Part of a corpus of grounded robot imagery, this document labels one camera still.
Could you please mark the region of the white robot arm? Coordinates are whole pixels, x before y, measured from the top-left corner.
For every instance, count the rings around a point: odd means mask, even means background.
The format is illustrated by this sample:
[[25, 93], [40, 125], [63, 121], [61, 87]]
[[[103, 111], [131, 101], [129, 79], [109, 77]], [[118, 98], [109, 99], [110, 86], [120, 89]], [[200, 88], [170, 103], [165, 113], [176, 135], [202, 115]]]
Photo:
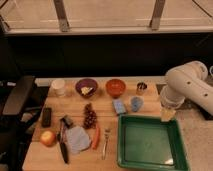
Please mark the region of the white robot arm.
[[200, 61], [191, 61], [169, 69], [160, 101], [167, 109], [178, 109], [189, 99], [213, 117], [213, 86], [206, 83], [208, 69]]

